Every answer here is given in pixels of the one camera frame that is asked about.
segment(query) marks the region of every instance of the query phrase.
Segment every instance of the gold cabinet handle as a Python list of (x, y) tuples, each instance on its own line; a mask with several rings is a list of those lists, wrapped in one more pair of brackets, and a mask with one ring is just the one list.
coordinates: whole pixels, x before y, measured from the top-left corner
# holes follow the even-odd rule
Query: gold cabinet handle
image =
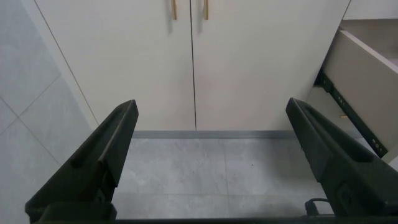
[(177, 20), (177, 3), (175, 0), (172, 1), (172, 14), (173, 14), (173, 20)]
[(205, 20), (209, 20), (209, 0), (205, 0)]

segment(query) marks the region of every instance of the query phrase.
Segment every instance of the white wall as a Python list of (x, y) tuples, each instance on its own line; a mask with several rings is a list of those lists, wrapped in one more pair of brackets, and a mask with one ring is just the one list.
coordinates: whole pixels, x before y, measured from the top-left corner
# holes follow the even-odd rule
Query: white wall
[(0, 1), (0, 217), (24, 204), (91, 133), (20, 1)]

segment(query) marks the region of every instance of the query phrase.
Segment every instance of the drawer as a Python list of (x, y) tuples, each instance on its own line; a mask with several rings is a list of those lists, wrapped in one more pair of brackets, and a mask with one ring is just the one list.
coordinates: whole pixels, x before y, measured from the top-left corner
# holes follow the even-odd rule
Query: drawer
[(323, 71), (384, 147), (397, 149), (398, 20), (343, 21)]

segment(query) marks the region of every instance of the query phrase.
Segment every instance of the gray tile floor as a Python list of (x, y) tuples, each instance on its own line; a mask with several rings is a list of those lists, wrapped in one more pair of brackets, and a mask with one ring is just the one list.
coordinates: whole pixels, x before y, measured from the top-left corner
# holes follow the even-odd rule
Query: gray tile floor
[(314, 197), (296, 139), (133, 139), (113, 203), (119, 219), (296, 217)]

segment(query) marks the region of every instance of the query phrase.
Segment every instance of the cabinet door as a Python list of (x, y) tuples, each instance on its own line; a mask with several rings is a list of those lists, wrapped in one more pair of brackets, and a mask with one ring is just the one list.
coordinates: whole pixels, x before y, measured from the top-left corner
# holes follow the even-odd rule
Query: cabinet door
[(137, 130), (195, 130), (188, 1), (36, 2), (99, 123), (135, 99)]
[(290, 129), (349, 0), (192, 0), (197, 130)]

